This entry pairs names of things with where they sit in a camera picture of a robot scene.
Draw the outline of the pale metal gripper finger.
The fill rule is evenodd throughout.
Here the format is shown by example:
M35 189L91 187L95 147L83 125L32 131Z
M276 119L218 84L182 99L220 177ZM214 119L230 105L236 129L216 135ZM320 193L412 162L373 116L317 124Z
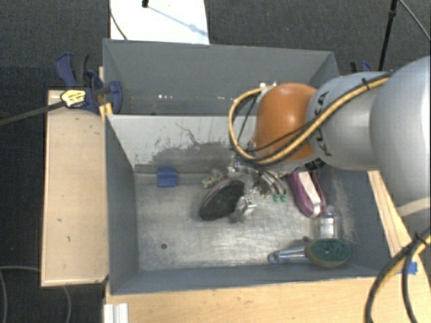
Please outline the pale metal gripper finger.
M251 196L241 196L233 206L233 212L230 215L230 220L233 223L244 223L249 215L251 215L256 204Z

